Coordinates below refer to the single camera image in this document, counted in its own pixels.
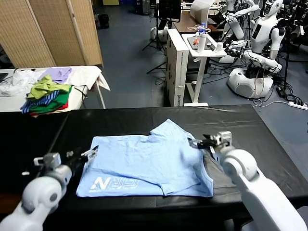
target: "purple cloth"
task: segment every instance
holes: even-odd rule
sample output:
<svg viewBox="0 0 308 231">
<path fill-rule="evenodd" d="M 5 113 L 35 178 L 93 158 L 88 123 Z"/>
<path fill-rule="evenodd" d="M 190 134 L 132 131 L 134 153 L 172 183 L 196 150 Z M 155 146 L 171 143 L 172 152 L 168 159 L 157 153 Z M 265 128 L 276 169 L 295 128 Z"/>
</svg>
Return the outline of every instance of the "purple cloth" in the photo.
<svg viewBox="0 0 308 231">
<path fill-rule="evenodd" d="M 46 75 L 51 75 L 53 82 L 55 82 L 55 83 L 65 83 L 71 72 L 72 72 L 72 69 L 70 67 L 51 67 L 51 68 L 48 68 L 39 77 L 39 80 L 41 80 Z"/>
</svg>

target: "power strip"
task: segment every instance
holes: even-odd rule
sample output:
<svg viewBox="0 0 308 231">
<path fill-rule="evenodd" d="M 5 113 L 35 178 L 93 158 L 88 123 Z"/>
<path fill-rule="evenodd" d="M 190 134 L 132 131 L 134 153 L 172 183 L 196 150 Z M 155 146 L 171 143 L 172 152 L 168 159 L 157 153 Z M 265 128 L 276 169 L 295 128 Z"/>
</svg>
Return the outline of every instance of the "power strip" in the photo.
<svg viewBox="0 0 308 231">
<path fill-rule="evenodd" d="M 301 105 L 298 105 L 294 102 L 289 102 L 289 106 L 291 107 L 297 107 L 297 108 L 300 108 L 300 109 L 304 109 L 304 110 L 308 110 L 308 107 L 306 104 L 304 104 L 304 106 L 301 106 Z"/>
</svg>

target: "floor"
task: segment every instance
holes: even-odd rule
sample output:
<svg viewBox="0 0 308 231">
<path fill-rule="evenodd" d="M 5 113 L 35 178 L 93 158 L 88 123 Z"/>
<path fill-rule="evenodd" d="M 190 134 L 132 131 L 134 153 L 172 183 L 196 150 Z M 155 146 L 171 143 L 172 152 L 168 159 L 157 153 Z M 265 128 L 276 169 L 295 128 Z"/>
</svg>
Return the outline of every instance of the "floor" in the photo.
<svg viewBox="0 0 308 231">
<path fill-rule="evenodd" d="M 137 15 L 132 7 L 114 6 L 96 9 L 97 13 L 107 13 L 110 18 L 109 28 L 98 30 L 103 54 L 103 73 L 111 91 L 103 91 L 108 108 L 161 107 L 166 106 L 164 98 L 163 71 L 146 72 L 161 64 L 164 54 L 153 48 L 143 47 L 149 42 L 150 29 L 155 21 L 149 16 Z M 308 60 L 308 49 L 300 50 L 300 57 L 291 59 Z M 290 63 L 288 82 L 293 85 L 295 95 L 308 102 L 308 74 L 306 63 Z M 211 76 L 204 82 L 212 81 L 227 75 Z M 187 76 L 194 80 L 196 75 Z M 209 105 L 253 104 L 251 101 L 235 95 L 226 86 L 227 78 L 213 83 L 203 84 L 199 97 L 200 102 Z M 185 93 L 185 102 L 190 102 Z M 270 100 L 280 101 L 274 90 Z M 85 100 L 87 108 L 98 108 L 94 94 Z M 268 128 L 289 154 L 296 166 L 308 180 L 308 111 L 289 107 L 283 103 L 274 103 L 266 108 L 255 107 L 255 110 Z"/>
</svg>

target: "t-shirt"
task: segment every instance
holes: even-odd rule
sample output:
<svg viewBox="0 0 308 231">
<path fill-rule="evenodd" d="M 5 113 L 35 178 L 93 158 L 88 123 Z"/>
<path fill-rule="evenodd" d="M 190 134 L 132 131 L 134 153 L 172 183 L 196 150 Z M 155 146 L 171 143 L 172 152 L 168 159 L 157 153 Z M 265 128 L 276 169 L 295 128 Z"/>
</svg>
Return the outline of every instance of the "t-shirt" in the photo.
<svg viewBox="0 0 308 231">
<path fill-rule="evenodd" d="M 77 196 L 213 196 L 204 152 L 188 138 L 194 139 L 170 119 L 150 136 L 94 137 L 98 154 L 85 164 Z"/>
</svg>

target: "striped shirt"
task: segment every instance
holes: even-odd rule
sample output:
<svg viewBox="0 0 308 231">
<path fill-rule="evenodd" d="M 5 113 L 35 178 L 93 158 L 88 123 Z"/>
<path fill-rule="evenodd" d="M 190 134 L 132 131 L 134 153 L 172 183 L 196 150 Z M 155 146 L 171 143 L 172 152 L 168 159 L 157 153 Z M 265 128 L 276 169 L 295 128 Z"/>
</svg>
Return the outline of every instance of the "striped shirt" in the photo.
<svg viewBox="0 0 308 231">
<path fill-rule="evenodd" d="M 37 105 L 48 105 L 50 104 L 58 95 L 60 90 L 55 90 L 49 95 L 45 95 L 44 97 L 40 98 L 39 100 L 27 100 L 25 104 L 20 108 L 22 114 L 26 114 L 30 112 L 30 108 L 32 106 Z"/>
</svg>

